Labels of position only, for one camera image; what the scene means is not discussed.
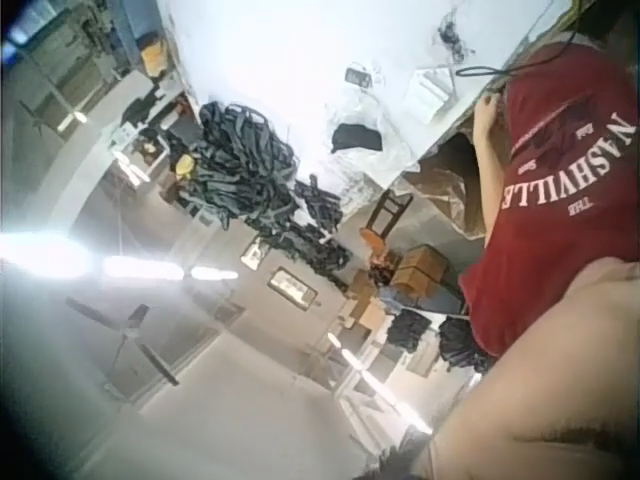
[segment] workshop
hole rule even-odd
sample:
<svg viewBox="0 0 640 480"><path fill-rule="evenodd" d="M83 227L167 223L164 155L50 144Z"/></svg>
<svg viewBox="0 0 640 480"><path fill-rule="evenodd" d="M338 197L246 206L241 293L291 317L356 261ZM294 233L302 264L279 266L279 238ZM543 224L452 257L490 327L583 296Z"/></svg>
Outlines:
<svg viewBox="0 0 640 480"><path fill-rule="evenodd" d="M638 2L17 3L22 474L636 478Z"/></svg>

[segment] red t-shirt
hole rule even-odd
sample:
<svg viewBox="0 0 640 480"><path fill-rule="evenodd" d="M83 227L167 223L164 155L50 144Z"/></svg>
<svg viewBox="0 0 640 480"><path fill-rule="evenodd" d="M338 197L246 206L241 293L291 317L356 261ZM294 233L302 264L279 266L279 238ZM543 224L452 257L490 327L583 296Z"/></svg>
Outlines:
<svg viewBox="0 0 640 480"><path fill-rule="evenodd" d="M490 354L502 355L591 261L638 260L637 105L630 76L580 45L510 82L514 147L501 210L484 256L460 280Z"/></svg>

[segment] smartphone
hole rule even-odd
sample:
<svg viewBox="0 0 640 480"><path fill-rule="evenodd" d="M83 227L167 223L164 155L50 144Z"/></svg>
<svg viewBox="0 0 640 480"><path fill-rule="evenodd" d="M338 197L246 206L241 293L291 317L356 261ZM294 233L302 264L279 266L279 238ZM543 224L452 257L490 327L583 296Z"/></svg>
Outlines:
<svg viewBox="0 0 640 480"><path fill-rule="evenodd" d="M371 85L373 84L371 75L367 72L362 72L351 67L347 68L347 71L344 74L344 80L347 83L351 83L352 85L356 85L361 88L371 88Z"/></svg>

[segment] bright light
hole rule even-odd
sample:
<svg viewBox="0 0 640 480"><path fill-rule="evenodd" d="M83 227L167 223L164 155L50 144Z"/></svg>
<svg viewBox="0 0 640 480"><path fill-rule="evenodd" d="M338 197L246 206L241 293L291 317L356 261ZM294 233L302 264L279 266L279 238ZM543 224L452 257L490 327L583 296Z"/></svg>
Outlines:
<svg viewBox="0 0 640 480"><path fill-rule="evenodd" d="M393 393L391 393L391 390L380 383L380 381L376 377L371 375L368 371L362 372L362 378L369 384L371 388L375 390L378 395L384 398L385 401L391 406L395 406L398 403L398 399Z"/></svg>
<svg viewBox="0 0 640 480"><path fill-rule="evenodd" d="M138 178L138 176L133 173L133 170L131 169L133 165L127 165L125 163L122 163L121 161L118 161L118 166L125 173L129 181L133 183L134 187L140 186L140 178Z"/></svg>
<svg viewBox="0 0 640 480"><path fill-rule="evenodd" d="M184 270L175 263L133 257L108 257L102 269L110 277L149 280L182 280Z"/></svg>
<svg viewBox="0 0 640 480"><path fill-rule="evenodd" d="M329 332L327 333L327 337L329 338L329 341L331 342L331 344L336 347L336 348L341 348L342 344L340 343L340 340L338 340L338 337L336 337L333 333Z"/></svg>
<svg viewBox="0 0 640 480"><path fill-rule="evenodd" d="M360 360L358 360L355 355L353 353L351 353L349 350L347 350L346 348L343 348L341 350L342 356L344 357L344 359L349 362L349 364L355 368L356 370L364 370L364 365L362 365L362 363L360 363Z"/></svg>
<svg viewBox="0 0 640 480"><path fill-rule="evenodd" d="M151 181L151 179L149 178L149 175L147 175L146 173L144 173L142 170L140 170L140 167L138 167L137 165L134 165L133 163L131 165L129 165L129 168L131 169L131 171L138 177L140 178L143 182L149 182Z"/></svg>
<svg viewBox="0 0 640 480"><path fill-rule="evenodd" d="M89 252L56 233L0 234L0 258L47 278L78 278L91 269Z"/></svg>
<svg viewBox="0 0 640 480"><path fill-rule="evenodd" d="M120 162L121 164L129 165L131 163L131 161L129 160L129 157L127 157L124 153L122 153L119 150L116 150L115 152L113 152L113 155L118 159L118 162Z"/></svg>
<svg viewBox="0 0 640 480"><path fill-rule="evenodd" d="M87 123L87 117L82 112L73 112L73 116L76 117L80 123Z"/></svg>
<svg viewBox="0 0 640 480"><path fill-rule="evenodd" d="M406 403L399 403L396 405L396 410L398 410L398 413L405 419L405 421L415 426L422 433L426 433L428 435L433 434L433 429L424 423L424 420L420 418L420 415L418 415L418 413Z"/></svg>
<svg viewBox="0 0 640 480"><path fill-rule="evenodd" d="M191 276L196 280L235 280L238 278L238 273L209 267L193 267L191 269Z"/></svg>
<svg viewBox="0 0 640 480"><path fill-rule="evenodd" d="M471 380L469 380L469 388L475 387L480 380L482 380L482 374L474 373L473 377L471 377Z"/></svg>

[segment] person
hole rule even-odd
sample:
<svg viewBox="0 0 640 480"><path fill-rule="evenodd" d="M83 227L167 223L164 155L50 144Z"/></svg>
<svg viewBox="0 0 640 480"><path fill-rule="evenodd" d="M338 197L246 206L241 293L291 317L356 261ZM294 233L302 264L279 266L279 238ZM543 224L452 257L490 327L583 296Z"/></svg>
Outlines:
<svg viewBox="0 0 640 480"><path fill-rule="evenodd" d="M417 460L396 455L406 472L362 479L640 478L637 91L576 36L509 82L506 167L490 140L501 98L475 108L486 248L461 278L474 337L499 360Z"/></svg>
<svg viewBox="0 0 640 480"><path fill-rule="evenodd" d="M565 37L529 60L550 58ZM500 96L476 105L485 251L460 278L476 341L500 357L587 264L638 260L638 97L631 77L577 36L506 90L511 162L490 140Z"/></svg>

